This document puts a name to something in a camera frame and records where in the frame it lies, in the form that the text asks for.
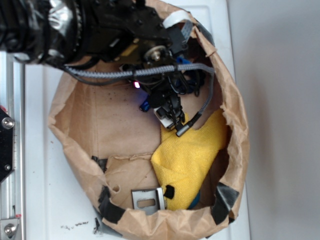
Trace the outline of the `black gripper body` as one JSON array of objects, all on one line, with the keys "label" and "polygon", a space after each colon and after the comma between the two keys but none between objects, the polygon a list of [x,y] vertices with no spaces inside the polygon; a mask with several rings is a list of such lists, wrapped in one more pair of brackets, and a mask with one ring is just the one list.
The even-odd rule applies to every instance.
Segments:
[{"label": "black gripper body", "polygon": [[90,60],[74,68],[82,83],[115,83],[153,76],[162,82],[177,58],[188,53],[188,36],[168,26],[144,0],[77,0],[77,57]]}]

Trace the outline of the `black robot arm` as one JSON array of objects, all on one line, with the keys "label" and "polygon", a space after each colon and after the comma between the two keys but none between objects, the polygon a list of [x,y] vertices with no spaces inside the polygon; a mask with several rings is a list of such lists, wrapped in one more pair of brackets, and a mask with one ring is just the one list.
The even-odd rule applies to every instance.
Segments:
[{"label": "black robot arm", "polygon": [[171,65],[188,44],[143,0],[3,0],[0,49],[88,84],[86,71],[99,61],[133,70]]}]

